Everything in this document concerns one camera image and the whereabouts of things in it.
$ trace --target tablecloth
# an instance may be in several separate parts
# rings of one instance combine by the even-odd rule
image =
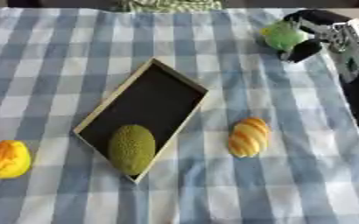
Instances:
[[[0,9],[0,140],[34,158],[0,180],[0,224],[359,223],[359,130],[331,59],[287,64],[258,37],[292,11]],[[209,93],[134,185],[71,129],[151,56]],[[232,157],[248,116],[268,149]]]

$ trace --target jackfruit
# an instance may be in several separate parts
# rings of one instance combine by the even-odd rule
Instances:
[[[109,140],[109,160],[124,174],[138,175],[155,156],[155,138],[139,125],[124,125]]]

